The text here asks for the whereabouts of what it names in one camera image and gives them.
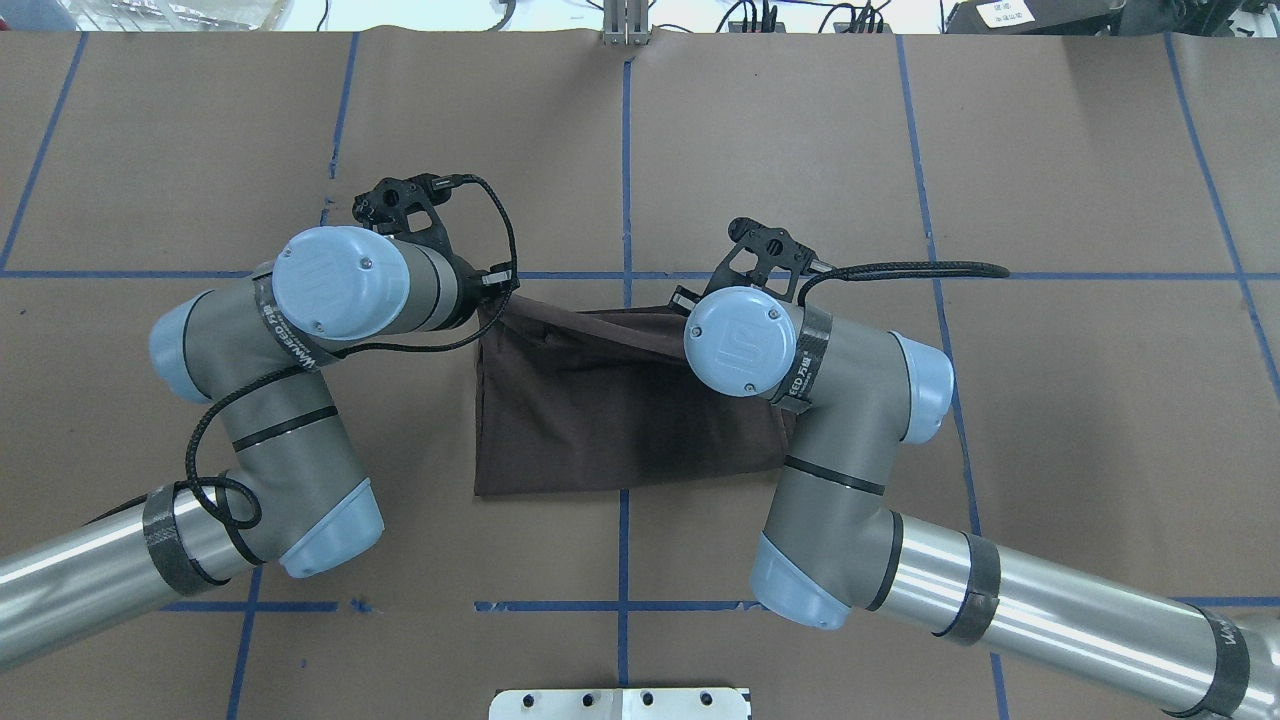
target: brown cloth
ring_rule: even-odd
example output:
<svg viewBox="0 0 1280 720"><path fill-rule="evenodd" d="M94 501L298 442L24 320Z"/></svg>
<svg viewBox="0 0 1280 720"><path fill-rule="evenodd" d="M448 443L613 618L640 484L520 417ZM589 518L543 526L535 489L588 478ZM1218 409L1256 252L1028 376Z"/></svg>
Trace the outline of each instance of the brown cloth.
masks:
<svg viewBox="0 0 1280 720"><path fill-rule="evenodd" d="M481 313L481 322L488 322ZM513 296L476 360L477 496L621 489L782 466L795 416L704 386L666 307Z"/></svg>

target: light blue plastic cover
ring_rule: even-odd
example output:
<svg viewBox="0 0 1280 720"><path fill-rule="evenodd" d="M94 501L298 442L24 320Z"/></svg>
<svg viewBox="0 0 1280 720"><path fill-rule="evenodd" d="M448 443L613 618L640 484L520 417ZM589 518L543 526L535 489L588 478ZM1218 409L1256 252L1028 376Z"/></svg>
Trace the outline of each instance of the light blue plastic cover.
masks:
<svg viewBox="0 0 1280 720"><path fill-rule="evenodd" d="M365 228L319 227L296 234L275 259L271 288L280 311L301 331L326 340L361 340L404 309L404 256Z"/></svg>
<svg viewBox="0 0 1280 720"><path fill-rule="evenodd" d="M849 618L850 607L796 568L764 533L751 568L751 592L773 612L810 628L835 630Z"/></svg>
<svg viewBox="0 0 1280 720"><path fill-rule="evenodd" d="M685 356L698 379L735 397L778 384L796 354L786 307L754 287L726 287L701 299L685 323Z"/></svg>
<svg viewBox="0 0 1280 720"><path fill-rule="evenodd" d="M893 333L906 357L906 377L911 383L911 419L902 442L920 445L942 427L951 409L955 392L955 368L951 359L936 347Z"/></svg>
<svg viewBox="0 0 1280 720"><path fill-rule="evenodd" d="M374 488L365 478L280 556L280 565L293 578L324 573L374 547L384 527Z"/></svg>
<svg viewBox="0 0 1280 720"><path fill-rule="evenodd" d="M151 366L155 368L160 379L169 386L178 397L188 402L209 402L209 397L200 392L187 370L187 318L196 301L212 292L206 290L196 297L169 310L151 325L151 337L147 347L151 350Z"/></svg>

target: white bracket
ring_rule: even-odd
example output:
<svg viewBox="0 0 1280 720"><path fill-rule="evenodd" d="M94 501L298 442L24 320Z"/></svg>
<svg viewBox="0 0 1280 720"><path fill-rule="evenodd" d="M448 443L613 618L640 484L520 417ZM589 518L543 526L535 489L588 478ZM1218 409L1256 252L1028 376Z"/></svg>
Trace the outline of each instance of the white bracket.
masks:
<svg viewBox="0 0 1280 720"><path fill-rule="evenodd" d="M600 0L605 45L649 45L649 0Z"/></svg>
<svg viewBox="0 0 1280 720"><path fill-rule="evenodd" d="M489 720L750 720L746 688L503 691Z"/></svg>

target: white mounting plate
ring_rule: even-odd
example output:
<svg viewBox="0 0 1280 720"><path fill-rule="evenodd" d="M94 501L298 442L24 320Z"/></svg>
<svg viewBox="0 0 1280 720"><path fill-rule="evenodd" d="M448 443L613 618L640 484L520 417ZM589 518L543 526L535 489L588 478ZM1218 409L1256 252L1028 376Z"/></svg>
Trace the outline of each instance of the white mounting plate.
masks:
<svg viewBox="0 0 1280 720"><path fill-rule="evenodd" d="M750 697L746 688L503 691L489 703L489 720L750 720Z"/></svg>

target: white label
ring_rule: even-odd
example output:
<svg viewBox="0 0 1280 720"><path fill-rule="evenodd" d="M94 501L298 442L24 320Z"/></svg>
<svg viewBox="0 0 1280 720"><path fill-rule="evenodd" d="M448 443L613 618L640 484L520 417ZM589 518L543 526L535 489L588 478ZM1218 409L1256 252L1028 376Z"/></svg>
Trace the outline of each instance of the white label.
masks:
<svg viewBox="0 0 1280 720"><path fill-rule="evenodd" d="M1036 22L1036 15L1032 15L1023 0L1000 0L978 5L978 14L982 15L982 22L992 28Z"/></svg>

